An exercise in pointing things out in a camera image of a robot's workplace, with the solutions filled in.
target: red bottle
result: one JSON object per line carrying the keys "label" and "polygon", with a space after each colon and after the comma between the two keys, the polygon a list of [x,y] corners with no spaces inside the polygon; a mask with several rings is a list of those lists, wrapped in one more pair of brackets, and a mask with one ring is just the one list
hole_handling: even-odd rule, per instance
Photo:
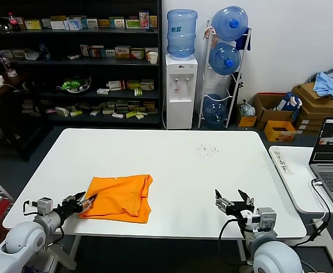
{"label": "red bottle", "polygon": [[9,13],[9,23],[10,26],[13,28],[13,31],[20,31],[19,23],[13,16],[13,13]]}

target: paper cup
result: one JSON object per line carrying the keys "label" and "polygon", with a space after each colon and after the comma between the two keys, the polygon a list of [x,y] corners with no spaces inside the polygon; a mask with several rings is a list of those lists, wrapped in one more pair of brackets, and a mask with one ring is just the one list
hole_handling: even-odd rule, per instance
{"label": "paper cup", "polygon": [[149,57],[150,57],[150,63],[151,64],[157,64],[157,56],[158,56],[158,53],[156,51],[149,52]]}

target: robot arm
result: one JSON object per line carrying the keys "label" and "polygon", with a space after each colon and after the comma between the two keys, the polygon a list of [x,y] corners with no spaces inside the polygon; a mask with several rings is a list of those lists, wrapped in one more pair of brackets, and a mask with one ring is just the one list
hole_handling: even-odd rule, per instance
{"label": "robot arm", "polygon": [[96,196],[80,201],[85,192],[68,196],[62,201],[62,206],[52,209],[53,202],[49,198],[41,198],[37,202],[26,201],[38,209],[32,222],[22,222],[12,228],[5,240],[0,244],[0,273],[20,273],[25,264],[42,248],[55,244],[51,243],[52,234],[62,227],[64,221],[73,213],[88,210]]}
{"label": "robot arm", "polygon": [[271,208],[258,208],[254,199],[239,190],[243,201],[231,202],[215,190],[216,206],[238,220],[248,251],[253,257],[255,273],[303,273],[297,253],[277,240],[274,231],[276,213]]}

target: water jug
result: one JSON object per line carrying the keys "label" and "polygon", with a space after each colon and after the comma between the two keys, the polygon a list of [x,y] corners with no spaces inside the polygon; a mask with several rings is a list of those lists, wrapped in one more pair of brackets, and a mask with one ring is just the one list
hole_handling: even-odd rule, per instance
{"label": "water jug", "polygon": [[221,100],[219,95],[209,94],[208,96],[210,98],[205,97],[203,100],[203,117],[213,127],[223,126],[223,122],[227,118],[227,108],[223,101],[219,101]]}
{"label": "water jug", "polygon": [[188,57],[194,53],[194,10],[171,10],[168,12],[168,53],[174,57]]}
{"label": "water jug", "polygon": [[248,24],[246,12],[240,7],[231,6],[218,11],[212,19],[212,26],[218,38],[235,41],[245,34]]}
{"label": "water jug", "polygon": [[240,52],[229,44],[218,43],[210,51],[209,63],[220,75],[229,75],[240,65]]}

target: white desk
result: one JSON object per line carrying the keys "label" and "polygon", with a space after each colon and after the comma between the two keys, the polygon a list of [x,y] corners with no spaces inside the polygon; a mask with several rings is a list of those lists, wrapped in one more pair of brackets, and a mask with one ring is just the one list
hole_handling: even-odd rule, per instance
{"label": "white desk", "polygon": [[[309,167],[312,147],[271,146],[269,153],[288,190],[295,207],[302,213],[323,213],[319,197],[311,186],[316,178]],[[333,203],[322,187],[316,187],[333,212]]]}
{"label": "white desk", "polygon": [[[227,217],[215,206],[214,189],[231,201],[238,189],[255,205],[277,212],[280,238],[302,238],[306,229],[259,137],[247,131],[164,131],[66,129],[36,170],[3,225],[12,228],[33,216],[22,215],[26,200],[55,202],[86,191],[93,176],[149,173],[153,183],[147,224],[79,219],[71,216],[65,234],[217,238]],[[223,237],[242,238],[236,223]]]}

